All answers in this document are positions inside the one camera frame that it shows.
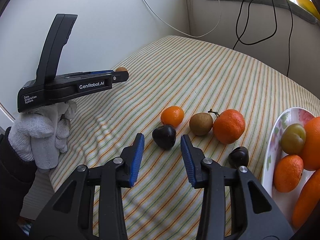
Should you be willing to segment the white gloved left hand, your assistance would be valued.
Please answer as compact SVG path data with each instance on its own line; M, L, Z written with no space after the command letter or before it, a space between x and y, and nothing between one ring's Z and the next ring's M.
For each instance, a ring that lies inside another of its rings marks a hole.
M9 132L10 145L23 161L34 161L39 170L55 168L59 154L68 150L76 109L76 102L69 100L21 113Z

